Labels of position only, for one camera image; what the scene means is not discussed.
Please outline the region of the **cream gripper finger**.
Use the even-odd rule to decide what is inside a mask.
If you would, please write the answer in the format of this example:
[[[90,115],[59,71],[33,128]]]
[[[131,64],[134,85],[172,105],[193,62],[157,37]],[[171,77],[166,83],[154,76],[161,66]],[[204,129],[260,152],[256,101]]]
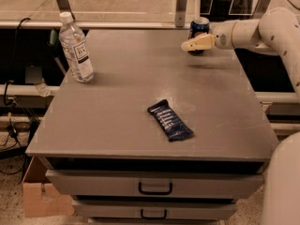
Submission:
[[[184,52],[209,50],[215,46],[215,37],[212,34],[203,33],[194,38],[188,39],[181,44]]]

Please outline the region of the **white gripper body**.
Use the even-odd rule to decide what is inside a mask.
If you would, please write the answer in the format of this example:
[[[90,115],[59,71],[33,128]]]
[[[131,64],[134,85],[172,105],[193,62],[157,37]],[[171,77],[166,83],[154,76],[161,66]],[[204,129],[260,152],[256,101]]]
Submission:
[[[230,50],[233,48],[233,28],[235,22],[220,22],[213,28],[216,46],[219,49]]]

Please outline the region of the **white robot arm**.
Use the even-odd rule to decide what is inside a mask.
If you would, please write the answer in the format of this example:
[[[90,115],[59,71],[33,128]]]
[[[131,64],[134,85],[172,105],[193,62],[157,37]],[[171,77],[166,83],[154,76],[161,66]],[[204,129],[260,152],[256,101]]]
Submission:
[[[215,25],[211,32],[183,42],[185,52],[243,48],[278,55],[295,94],[300,97],[300,26],[290,10],[276,7],[259,19]],[[273,152],[265,180],[261,225],[300,225],[300,132]]]

